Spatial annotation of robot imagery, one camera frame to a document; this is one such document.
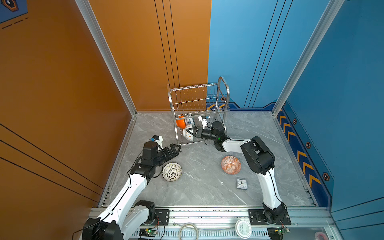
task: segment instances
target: small alarm clock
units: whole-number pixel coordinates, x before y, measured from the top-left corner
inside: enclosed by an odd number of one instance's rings
[[[246,190],[248,188],[247,181],[243,178],[236,179],[236,187],[238,189]]]

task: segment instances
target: gray marble surface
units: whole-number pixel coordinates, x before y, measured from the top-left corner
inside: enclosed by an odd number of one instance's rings
[[[308,193],[285,148],[279,129],[267,112],[228,112],[227,135],[234,139],[259,136],[275,155],[275,177],[282,201],[287,206],[311,205]],[[109,204],[127,181],[127,170],[153,135],[163,136],[163,147],[176,144],[170,112],[138,113],[117,177],[105,204]],[[236,175],[226,174],[221,168],[225,156],[237,157],[242,168]],[[152,179],[137,200],[149,200],[156,206],[248,205],[262,206],[263,195],[258,178],[250,170],[243,154],[219,152],[203,142],[182,147],[182,152],[170,162],[182,167],[182,176],[174,182],[162,176]],[[248,189],[236,188],[236,178],[247,179]]]

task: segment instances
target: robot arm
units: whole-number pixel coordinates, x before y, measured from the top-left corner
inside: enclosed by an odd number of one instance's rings
[[[213,140],[219,151],[243,153],[250,169],[257,174],[259,179],[267,222],[274,224],[286,217],[288,213],[279,196],[275,180],[275,156],[260,137],[243,140],[231,139],[225,135],[223,125],[218,121],[212,123],[211,129],[192,127],[187,131],[195,137]]]
[[[141,200],[129,214],[128,212],[154,177],[156,167],[176,157],[180,149],[181,146],[175,144],[163,149],[161,136],[153,136],[146,142],[142,156],[136,159],[132,170],[128,173],[128,180],[119,194],[97,219],[89,218],[84,224],[82,240],[127,240],[141,224],[153,222],[155,218],[153,202]]]

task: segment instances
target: wire rack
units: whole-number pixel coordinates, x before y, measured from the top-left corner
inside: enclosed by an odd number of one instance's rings
[[[169,88],[168,97],[173,116],[178,144],[186,145],[203,140],[187,141],[183,137],[183,129],[176,124],[177,120],[193,118],[195,126],[202,126],[199,116],[210,116],[210,121],[221,121],[225,131],[225,114],[229,108],[229,87],[223,77],[217,83],[208,83],[180,88]]]

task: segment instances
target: blue wall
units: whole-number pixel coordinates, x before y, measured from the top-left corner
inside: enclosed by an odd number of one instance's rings
[[[328,2],[328,0],[294,0],[293,3],[292,0],[279,0],[277,3],[276,0],[212,0],[208,82],[217,82],[217,78],[223,76],[230,86],[231,98],[240,107],[262,108],[275,101]]]
[[[0,23],[16,18],[28,12],[27,6],[26,6],[26,0],[17,0],[16,3],[19,10],[12,12],[0,2]]]
[[[382,9],[381,0],[345,1],[288,98],[334,179],[345,239],[382,239],[384,229]]]

